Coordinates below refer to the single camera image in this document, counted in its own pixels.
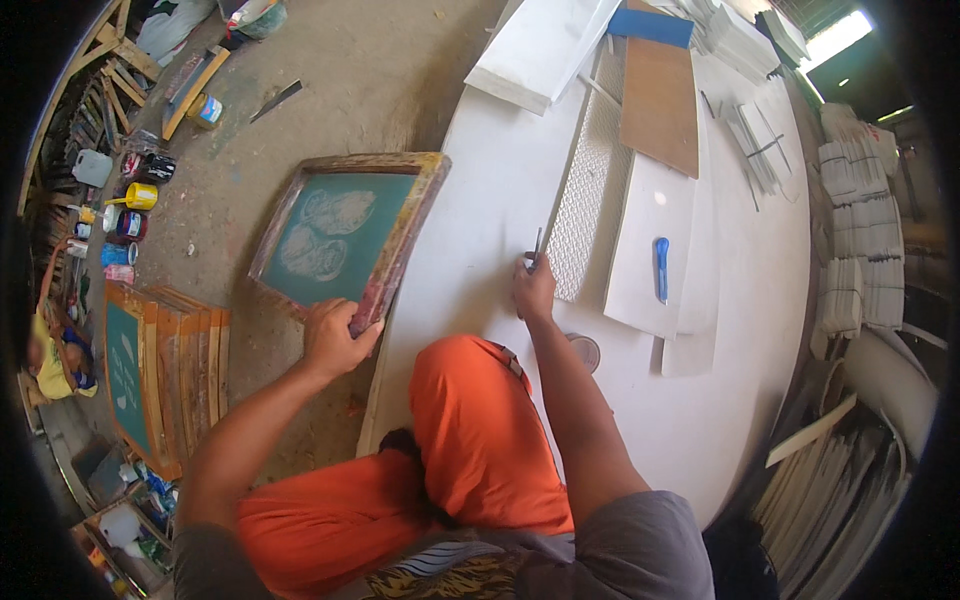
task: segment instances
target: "red paint container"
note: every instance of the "red paint container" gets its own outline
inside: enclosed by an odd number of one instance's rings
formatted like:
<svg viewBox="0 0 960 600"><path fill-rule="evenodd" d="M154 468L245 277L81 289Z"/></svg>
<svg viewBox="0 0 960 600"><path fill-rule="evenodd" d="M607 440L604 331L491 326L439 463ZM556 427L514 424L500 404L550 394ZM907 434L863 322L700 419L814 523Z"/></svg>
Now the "red paint container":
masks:
<svg viewBox="0 0 960 600"><path fill-rule="evenodd" d="M139 242L147 235L147 215L135 210L122 210L117 219L116 235L127 242Z"/></svg>

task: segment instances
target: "white plastic jug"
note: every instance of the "white plastic jug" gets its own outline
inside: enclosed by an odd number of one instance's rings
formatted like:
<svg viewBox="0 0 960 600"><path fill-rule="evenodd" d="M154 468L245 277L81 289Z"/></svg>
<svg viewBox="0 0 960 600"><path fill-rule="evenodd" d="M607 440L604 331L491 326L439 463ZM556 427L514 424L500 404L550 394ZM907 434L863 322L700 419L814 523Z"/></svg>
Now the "white plastic jug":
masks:
<svg viewBox="0 0 960 600"><path fill-rule="evenodd" d="M96 150L84 148L77 155L77 162L73 165L73 177L80 183L94 187L103 187L113 168L113 160Z"/></svg>

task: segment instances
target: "blue utility knife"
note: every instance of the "blue utility knife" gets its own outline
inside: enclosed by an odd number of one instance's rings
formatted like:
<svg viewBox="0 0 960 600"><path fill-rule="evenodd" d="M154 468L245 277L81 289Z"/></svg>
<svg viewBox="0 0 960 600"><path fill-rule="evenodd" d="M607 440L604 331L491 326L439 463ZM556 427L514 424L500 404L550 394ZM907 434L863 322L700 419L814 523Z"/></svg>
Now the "blue utility knife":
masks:
<svg viewBox="0 0 960 600"><path fill-rule="evenodd" d="M666 305L666 251L670 249L670 240L662 237L657 240L657 298Z"/></svg>

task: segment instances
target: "concrete floor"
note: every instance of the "concrete floor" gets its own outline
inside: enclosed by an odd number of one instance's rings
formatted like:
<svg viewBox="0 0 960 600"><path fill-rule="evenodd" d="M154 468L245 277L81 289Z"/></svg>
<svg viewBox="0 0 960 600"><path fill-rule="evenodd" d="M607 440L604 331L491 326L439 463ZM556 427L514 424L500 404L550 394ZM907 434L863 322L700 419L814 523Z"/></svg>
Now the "concrete floor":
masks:
<svg viewBox="0 0 960 600"><path fill-rule="evenodd" d="M204 91L225 105L221 126L206 132L184 121L174 134L169 154L178 160L177 173L161 187L150 214L136 286L169 283L233 310L231 404L280 375L302 351L302 327L246 279L284 178L315 156L440 150L463 79L489 39L484 30L495 25L504 4L289 0L282 29L234 52L207 84ZM222 34L215 12L158 87L192 52ZM301 92L249 123L250 115L296 79ZM162 94L153 95L134 124L158 131L161 100ZM196 250L188 256L191 243ZM91 244L91 255L99 255L99 245ZM97 307L101 285L94 281L91 288ZM374 364L375 356L298 416L261 482L353 457L363 413L349 407L366 403ZM106 396L84 405L94 428L109 434Z"/></svg>

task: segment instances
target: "blue paint container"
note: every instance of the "blue paint container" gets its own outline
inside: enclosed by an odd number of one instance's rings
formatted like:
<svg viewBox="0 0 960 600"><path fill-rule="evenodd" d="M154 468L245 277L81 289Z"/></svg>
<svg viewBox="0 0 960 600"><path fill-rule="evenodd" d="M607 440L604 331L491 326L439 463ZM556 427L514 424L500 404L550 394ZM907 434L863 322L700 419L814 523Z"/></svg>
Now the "blue paint container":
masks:
<svg viewBox="0 0 960 600"><path fill-rule="evenodd" d="M106 268L109 265L134 265L139 254L140 250L136 242L129 246L104 244L104 248L100 251L100 266Z"/></svg>

